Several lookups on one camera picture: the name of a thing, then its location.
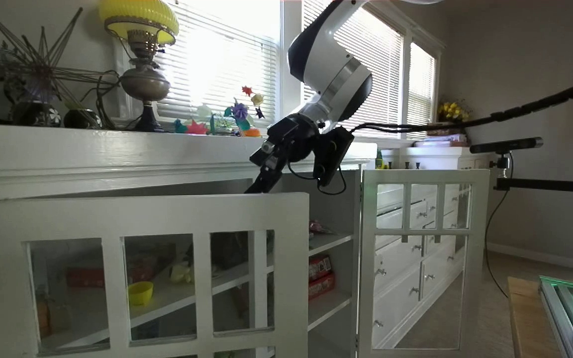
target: glass cabinet door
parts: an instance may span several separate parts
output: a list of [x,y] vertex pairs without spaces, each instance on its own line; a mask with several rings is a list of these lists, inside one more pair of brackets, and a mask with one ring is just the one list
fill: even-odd
[[0,358],[307,356],[308,197],[0,202]]
[[361,358],[475,355],[489,171],[364,173]]

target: yellow bowl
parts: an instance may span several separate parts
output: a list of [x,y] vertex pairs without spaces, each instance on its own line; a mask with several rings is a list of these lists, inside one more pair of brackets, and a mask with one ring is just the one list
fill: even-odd
[[132,306],[144,306],[150,303],[150,299],[152,299],[154,284],[149,281],[132,283],[127,286],[127,293],[129,294],[129,304]]

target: window blinds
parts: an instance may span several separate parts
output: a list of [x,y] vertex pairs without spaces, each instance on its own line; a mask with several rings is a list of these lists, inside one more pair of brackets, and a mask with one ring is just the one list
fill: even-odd
[[[257,127],[273,123],[277,107],[279,0],[169,1],[180,24],[177,41],[155,61],[171,82],[166,99],[157,102],[162,120],[196,118],[207,104],[222,113],[234,98],[250,107]],[[256,119],[253,104],[242,93],[249,86],[264,95]]]
[[[304,27],[321,14],[330,0],[303,0]],[[359,9],[337,30],[335,38],[373,73],[373,90],[366,102],[348,120],[341,122],[347,129],[364,122],[398,122],[399,73],[403,38],[398,32],[365,9]],[[315,92],[304,86],[303,100],[309,100]],[[382,132],[361,130],[357,136],[395,136]]]
[[[424,125],[432,121],[435,88],[435,58],[415,43],[410,48],[407,124]],[[410,140],[426,137],[426,132],[406,134]]]

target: yellow flowers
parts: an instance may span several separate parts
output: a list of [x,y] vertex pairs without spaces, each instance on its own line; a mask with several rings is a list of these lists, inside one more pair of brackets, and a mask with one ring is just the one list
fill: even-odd
[[439,105],[439,122],[465,122],[470,118],[469,111],[457,102],[445,102]]

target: wooden table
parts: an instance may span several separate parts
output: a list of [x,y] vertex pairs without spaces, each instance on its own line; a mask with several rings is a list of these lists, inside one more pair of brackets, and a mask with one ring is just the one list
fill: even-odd
[[512,339],[516,358],[561,358],[548,315],[543,308],[539,283],[509,277]]

